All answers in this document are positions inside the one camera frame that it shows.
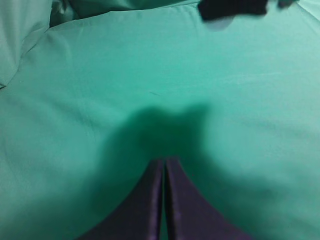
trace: green bedsheet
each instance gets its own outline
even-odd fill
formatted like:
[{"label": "green bedsheet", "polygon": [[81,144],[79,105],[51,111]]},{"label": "green bedsheet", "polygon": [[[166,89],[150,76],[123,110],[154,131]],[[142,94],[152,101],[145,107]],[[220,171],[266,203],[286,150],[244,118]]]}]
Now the green bedsheet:
[{"label": "green bedsheet", "polygon": [[49,28],[0,89],[0,239],[74,239],[172,155],[256,239],[320,239],[318,18],[304,0],[209,31],[187,4]]},{"label": "green bedsheet", "polygon": [[49,27],[52,0],[0,1],[0,89]]}]

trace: teal cloth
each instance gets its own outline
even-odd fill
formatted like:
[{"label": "teal cloth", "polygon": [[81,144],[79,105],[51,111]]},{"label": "teal cloth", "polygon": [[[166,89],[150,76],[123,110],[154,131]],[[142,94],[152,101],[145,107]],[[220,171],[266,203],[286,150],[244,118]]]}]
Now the teal cloth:
[{"label": "teal cloth", "polygon": [[320,239],[319,18],[210,31],[189,4],[47,30],[0,90],[0,239],[75,239],[172,155],[256,239]]},{"label": "teal cloth", "polygon": [[198,0],[67,0],[80,18],[88,18],[110,11],[145,10],[174,4],[185,5]]},{"label": "teal cloth", "polygon": [[20,58],[49,28],[52,0],[0,2],[0,89],[16,74]]}]

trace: pointed dark shape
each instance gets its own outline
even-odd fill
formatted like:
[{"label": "pointed dark shape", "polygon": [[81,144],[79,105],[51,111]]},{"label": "pointed dark shape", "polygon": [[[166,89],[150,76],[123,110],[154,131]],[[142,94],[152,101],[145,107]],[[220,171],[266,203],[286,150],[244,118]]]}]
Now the pointed dark shape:
[{"label": "pointed dark shape", "polygon": [[166,161],[164,192],[169,240],[252,240],[199,194],[177,158]]},{"label": "pointed dark shape", "polygon": [[78,240],[159,240],[163,165],[151,161],[128,197]]}]

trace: green sheet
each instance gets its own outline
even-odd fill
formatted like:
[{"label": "green sheet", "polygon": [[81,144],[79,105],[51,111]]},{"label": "green sheet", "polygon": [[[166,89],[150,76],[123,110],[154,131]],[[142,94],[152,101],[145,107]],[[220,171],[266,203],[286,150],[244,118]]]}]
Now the green sheet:
[{"label": "green sheet", "polygon": [[52,0],[0,2],[0,89],[16,74],[20,58],[49,27]]},{"label": "green sheet", "polygon": [[198,0],[64,0],[71,3],[80,18],[88,18],[109,11],[145,10],[170,5],[182,5]]},{"label": "green sheet", "polygon": [[179,155],[256,239],[318,240],[319,17],[272,4],[209,31],[189,4],[47,30],[0,90],[0,239],[74,239]]}]

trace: dark object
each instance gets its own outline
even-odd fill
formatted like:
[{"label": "dark object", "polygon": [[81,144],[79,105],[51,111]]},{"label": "dark object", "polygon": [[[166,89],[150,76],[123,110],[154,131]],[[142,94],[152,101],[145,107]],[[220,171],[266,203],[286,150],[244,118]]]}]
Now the dark object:
[{"label": "dark object", "polygon": [[159,240],[163,160],[152,161],[129,196],[79,240]]},{"label": "dark object", "polygon": [[295,0],[279,0],[278,1],[278,8],[279,9],[287,9],[289,8]]},{"label": "dark object", "polygon": [[123,203],[103,222],[79,240],[159,240],[164,207],[169,240],[252,240],[229,224],[198,193],[179,160],[150,162]]},{"label": "dark object", "polygon": [[268,0],[202,0],[198,10],[203,21],[213,21],[236,15],[263,16]]},{"label": "dark object", "polygon": [[166,162],[165,213],[169,240],[251,240],[199,194],[177,159]]}]

